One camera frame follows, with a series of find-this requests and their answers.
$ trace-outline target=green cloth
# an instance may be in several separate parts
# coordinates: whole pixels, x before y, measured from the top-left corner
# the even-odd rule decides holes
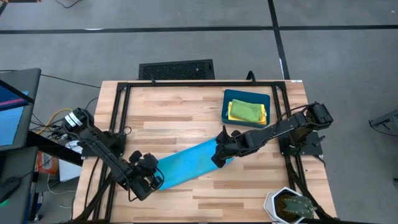
[[[261,120],[261,104],[232,100],[231,115],[249,122]]]

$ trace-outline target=black cable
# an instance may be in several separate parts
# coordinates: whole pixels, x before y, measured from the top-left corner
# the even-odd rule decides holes
[[[15,72],[15,71],[17,71],[17,70],[0,70],[0,72]],[[63,79],[63,78],[54,77],[51,75],[44,75],[44,74],[41,74],[41,75],[44,77],[55,78],[57,80],[70,82],[70,83],[74,83],[74,84],[78,84],[78,85],[84,85],[84,86],[89,86],[89,87],[93,87],[93,88],[101,88],[100,86],[94,86],[94,85],[89,85],[89,84],[85,84],[85,83],[74,82],[74,81]]]
[[[51,124],[47,125],[46,127],[51,127],[51,125],[54,125],[55,123],[58,123],[60,121],[62,121],[63,118],[60,118],[58,120],[53,121]]]
[[[43,127],[36,127],[36,128],[30,129],[30,131],[36,131],[38,128],[43,128]],[[53,133],[53,132],[54,131],[46,131],[46,130],[42,131],[42,133]]]
[[[372,125],[371,122],[372,122],[372,121],[369,121],[369,126],[370,126],[373,130],[375,130],[375,131],[377,131],[377,132],[379,132],[379,133],[381,133],[381,134],[388,135],[388,136],[398,137],[398,135],[389,134],[389,133],[385,133],[385,132],[382,132],[382,131],[377,130],[377,129]]]
[[[124,129],[125,128],[129,128],[130,129],[130,132],[129,133],[127,133],[127,134],[125,134],[125,135],[129,135],[129,134],[131,134],[131,132],[132,132],[132,129],[131,129],[131,127],[130,126],[126,126],[126,127],[124,127]]]
[[[159,168],[155,167],[155,169],[156,169],[158,172],[160,172],[160,174],[162,175],[162,183],[155,189],[155,190],[159,190],[159,189],[163,186],[163,183],[164,183],[164,174],[163,174],[162,171],[160,171]]]
[[[39,126],[39,127],[36,127],[36,128],[42,128],[42,127],[44,127],[44,126],[42,126],[41,124],[39,124],[39,123],[36,123],[35,121],[30,121],[32,124],[36,124],[37,126]]]
[[[42,124],[43,127],[45,126],[45,124],[44,124],[43,122],[41,122],[41,120],[40,120],[39,118],[37,118],[36,115],[35,115],[34,113],[32,113],[32,115],[33,115],[33,117],[36,118],[36,120],[37,120],[40,124]]]
[[[98,97],[96,97],[96,98],[90,100],[90,102],[88,102],[88,104],[87,104],[87,106],[86,106],[86,110],[87,110],[88,106],[90,105],[90,103],[93,102],[93,101],[95,101],[95,100],[98,100]]]
[[[85,199],[85,208],[87,207],[88,192],[90,191],[91,180],[93,179],[94,171],[95,171],[95,168],[96,168],[97,163],[98,163],[99,160],[100,160],[100,158],[97,157],[97,160],[95,160],[95,163],[94,163],[93,170],[91,171],[91,174],[90,174],[90,179],[88,180],[88,186],[87,186],[87,191],[86,191],[86,199]]]
[[[48,163],[49,163],[50,161],[52,161],[52,159],[54,159],[54,158],[55,158],[55,157],[51,157],[47,162],[43,163],[41,166],[39,166],[38,168],[34,169],[33,171],[30,171],[30,172],[24,174],[24,175],[21,176],[19,179],[22,179],[22,178],[26,177],[27,175],[29,175],[29,174],[31,174],[31,173],[37,172],[41,167],[43,167],[44,165],[48,164]]]
[[[93,87],[93,88],[101,88],[101,87],[99,87],[99,86],[94,86],[94,85],[89,85],[89,84],[74,82],[74,81],[70,81],[70,80],[63,79],[63,78],[53,77],[53,76],[51,76],[51,75],[44,75],[44,74],[41,74],[41,75],[44,76],[44,77],[54,78],[54,79],[57,79],[57,80],[62,80],[62,81],[65,81],[65,82],[70,82],[70,83],[74,83],[74,84],[78,84],[78,85],[84,85],[84,86],[89,86],[89,87]]]
[[[84,144],[86,144],[88,147],[91,147],[89,144],[87,144],[87,142],[85,142],[86,141],[86,139],[82,139],[82,138],[78,138],[79,140],[80,140],[80,142],[82,142],[82,143],[84,143]],[[129,179],[127,178],[127,176],[126,176],[126,174],[123,172],[123,170],[121,170],[120,169],[120,167],[118,167],[118,166],[115,166],[115,168],[117,168],[118,170],[119,170],[119,172],[123,175],[123,177],[125,178],[125,180],[126,180],[126,183],[127,183],[127,186],[128,186],[128,188],[129,188],[129,190],[128,190],[128,194],[129,194],[129,201],[130,202],[132,202],[132,199],[131,199],[131,193],[130,193],[130,191],[131,191],[131,188],[130,188],[130,181],[129,181]]]
[[[69,9],[69,8],[71,8],[72,6],[74,6],[74,5],[76,5],[78,2],[80,2],[81,0],[77,0],[75,3],[73,3],[72,5],[70,5],[70,6],[65,6],[64,4],[62,4],[62,3],[60,3],[58,0],[55,0],[58,4],[60,4],[62,7],[64,7],[65,9]]]

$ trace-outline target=yellow cloth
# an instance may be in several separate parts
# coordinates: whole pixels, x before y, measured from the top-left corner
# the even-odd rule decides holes
[[[228,103],[228,119],[232,121],[245,121],[243,119],[235,118],[231,115],[232,101]],[[267,112],[264,105],[261,105],[261,120],[256,124],[267,124]]]

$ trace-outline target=yellow cable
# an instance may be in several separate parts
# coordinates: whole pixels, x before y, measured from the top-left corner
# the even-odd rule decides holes
[[[49,121],[47,122],[47,124],[45,124],[45,126],[44,126],[40,131],[36,132],[36,134],[42,134],[42,132],[44,131],[44,129],[51,123],[51,121],[54,119],[54,117],[55,117],[56,115],[58,115],[59,113],[63,112],[63,111],[72,111],[72,109],[70,109],[70,108],[65,108],[65,109],[58,110],[57,112],[55,112],[55,113],[51,116],[51,118],[49,119]]]

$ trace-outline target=computer monitor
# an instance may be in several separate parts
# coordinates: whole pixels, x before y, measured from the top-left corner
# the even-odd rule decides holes
[[[0,80],[0,111],[34,104],[34,100]]]

